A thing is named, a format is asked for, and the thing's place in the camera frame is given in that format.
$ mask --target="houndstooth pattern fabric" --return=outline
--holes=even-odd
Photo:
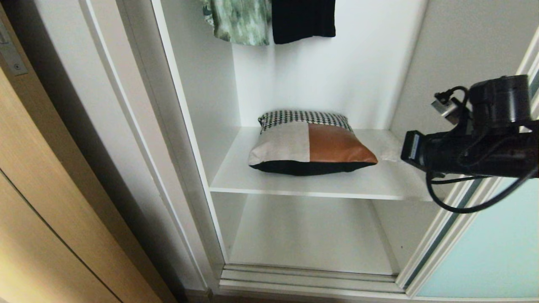
[[[272,111],[260,116],[258,122],[260,123],[260,126],[262,126],[260,133],[263,133],[269,128],[289,122],[333,125],[353,132],[350,125],[348,125],[348,119],[345,116],[322,112]]]

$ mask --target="black garment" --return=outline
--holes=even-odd
[[[335,37],[335,0],[272,0],[273,40]]]

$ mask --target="white shelf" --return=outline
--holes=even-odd
[[[368,200],[249,195],[229,262],[391,275],[384,237]]]
[[[265,173],[249,167],[247,158],[259,132],[259,127],[240,129],[210,185],[211,191],[431,201],[416,168],[401,161],[381,160],[381,155],[387,151],[400,153],[400,142],[388,130],[354,130],[359,140],[377,156],[378,164],[351,173],[307,177]]]

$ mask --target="pillow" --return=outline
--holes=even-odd
[[[378,163],[339,114],[272,111],[258,118],[262,130],[249,166],[268,173],[312,176],[354,171]]]

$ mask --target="brown leather panel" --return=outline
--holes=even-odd
[[[309,124],[309,145],[311,162],[378,163],[352,132],[339,126]]]

